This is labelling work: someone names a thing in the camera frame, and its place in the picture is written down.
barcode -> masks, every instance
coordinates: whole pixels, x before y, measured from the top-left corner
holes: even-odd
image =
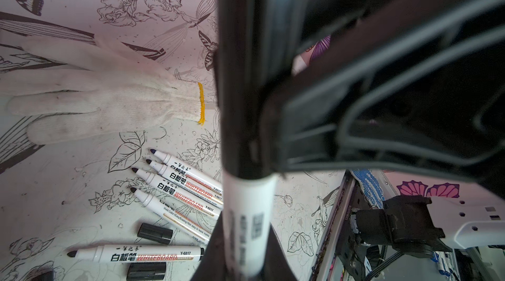
[[[263,229],[263,213],[256,214],[252,217],[252,229],[251,229],[251,239],[255,240],[261,236]]]
[[[235,260],[235,214],[230,210],[230,249],[231,259]]]
[[[245,265],[245,247],[240,247],[240,258],[238,259],[238,263],[241,266]]]

black plastic mount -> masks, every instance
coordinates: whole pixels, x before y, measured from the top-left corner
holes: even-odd
[[[264,170],[400,170],[505,197],[505,0],[368,1],[357,26],[328,18],[329,49],[270,92]]]
[[[396,196],[384,201],[384,209],[356,212],[360,237],[369,244],[391,245],[393,249],[418,258],[430,258],[433,251],[447,251],[440,238],[441,228],[433,226],[423,196]]]

whiteboard marker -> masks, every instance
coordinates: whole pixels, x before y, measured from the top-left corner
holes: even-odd
[[[195,222],[191,221],[189,218],[172,209],[171,206],[166,205],[154,196],[142,192],[137,188],[131,187],[130,191],[133,192],[133,194],[140,200],[140,202],[142,202],[146,208],[156,213],[161,218],[169,221],[181,231],[190,235],[197,242],[204,245],[207,245],[209,243],[209,240],[211,239],[211,234],[209,232],[207,232]]]
[[[171,168],[168,168],[167,165],[156,163],[151,159],[146,159],[149,166],[154,168],[155,171],[158,172],[158,175],[167,179],[168,181],[175,183],[176,185],[182,187],[183,189],[193,193],[195,196],[204,199],[210,204],[217,206],[220,209],[223,209],[223,196],[215,193],[207,188],[203,187],[199,183],[195,183],[188,177],[184,175],[178,174],[176,171],[172,171]]]
[[[204,174],[198,169],[191,167],[190,164],[180,160],[174,155],[165,154],[158,150],[151,149],[151,153],[153,153],[157,158],[161,159],[161,162],[163,164],[169,166],[174,171],[177,171],[180,175],[184,175],[194,182],[199,183],[205,188],[211,189],[220,195],[223,194],[223,185],[220,182],[210,177],[209,175]]]
[[[221,209],[215,207],[214,205],[207,203],[203,199],[193,195],[192,193],[183,190],[179,186],[173,184],[167,179],[158,176],[155,173],[143,171],[142,169],[132,168],[137,176],[140,176],[144,181],[150,185],[151,187],[157,189],[160,192],[169,194],[175,199],[186,203],[189,206],[192,206],[197,211],[212,217],[217,220],[219,214],[221,214]]]
[[[79,249],[67,256],[93,262],[159,262],[159,261],[199,261],[205,250],[198,246],[165,245],[104,245],[96,248]]]

printed leaf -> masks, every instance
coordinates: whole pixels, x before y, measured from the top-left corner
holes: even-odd
[[[45,242],[42,243],[42,247],[41,249],[38,251],[41,252],[41,251],[44,251],[46,250],[47,247],[49,247],[49,245],[51,245],[51,243],[54,241],[54,238],[51,238],[50,240],[46,240]]]
[[[312,247],[312,240],[310,236],[305,233],[294,232],[289,238],[287,251],[294,253],[300,249],[309,256],[314,255],[314,249]]]
[[[294,253],[295,251],[299,250],[301,248],[301,245],[298,241],[298,237],[300,236],[300,233],[294,232],[291,234],[291,237],[289,238],[288,244],[287,244],[287,251],[290,253]]]
[[[29,61],[34,61],[37,63],[50,63],[48,59],[45,59],[44,57],[32,55],[30,53],[25,53],[25,54],[13,54],[11,56],[15,56],[17,58],[21,58],[23,60],[29,60]]]
[[[108,172],[130,168],[140,159],[141,154],[142,148],[140,145],[131,142],[121,144],[110,159]]]
[[[145,142],[145,131],[138,132],[120,132],[119,137],[125,143],[133,143],[138,146],[142,146]]]
[[[19,240],[16,240],[15,242],[12,242],[9,246],[9,251],[11,254],[13,255],[16,255],[15,253],[13,253],[14,249],[16,248],[17,244],[19,243],[19,241],[21,240],[22,238],[20,238]]]
[[[314,249],[312,248],[311,237],[305,233],[300,233],[300,236],[298,237],[298,239],[300,239],[300,241],[301,241],[301,249],[303,250],[303,252],[309,256],[313,256]]]
[[[209,16],[218,7],[218,0],[201,0],[196,9],[196,18],[202,19]]]

white marker barrel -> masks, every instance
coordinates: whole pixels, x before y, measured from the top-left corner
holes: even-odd
[[[265,261],[277,176],[244,180],[223,169],[225,260],[235,278],[258,275]]]
[[[201,184],[195,183],[192,180],[188,179],[188,177],[178,174],[173,171],[171,168],[168,168],[167,165],[156,163],[155,161],[148,161],[149,166],[154,168],[158,174],[167,179],[168,181],[175,183],[181,188],[193,193],[195,196],[204,199],[210,204],[217,206],[220,209],[223,209],[223,196],[215,193],[213,191],[208,190],[203,187]]]
[[[221,214],[221,209],[200,199],[199,197],[193,195],[191,192],[182,189],[181,187],[171,183],[167,179],[152,173],[143,171],[142,169],[137,169],[136,175],[140,176],[144,181],[158,191],[169,194],[171,197],[186,203],[187,205],[195,208],[197,211],[210,216],[214,220],[217,220]]]
[[[207,232],[203,227],[199,226],[195,222],[191,221],[189,218],[180,214],[176,210],[172,209],[169,205],[161,202],[154,196],[142,192],[136,188],[131,188],[135,196],[142,202],[142,204],[151,210],[152,212],[159,215],[161,218],[169,221],[176,227],[180,228],[182,232],[185,232],[191,236],[194,240],[204,245],[209,243],[211,239],[211,234]]]
[[[104,245],[79,249],[75,259],[93,262],[199,261],[204,249],[198,246]]]
[[[223,184],[210,177],[209,175],[206,175],[198,169],[192,167],[190,164],[180,160],[174,155],[166,154],[158,150],[151,150],[151,153],[153,153],[157,158],[161,159],[163,164],[169,166],[180,175],[184,175],[194,182],[199,183],[205,188],[215,191],[220,195],[223,194]]]

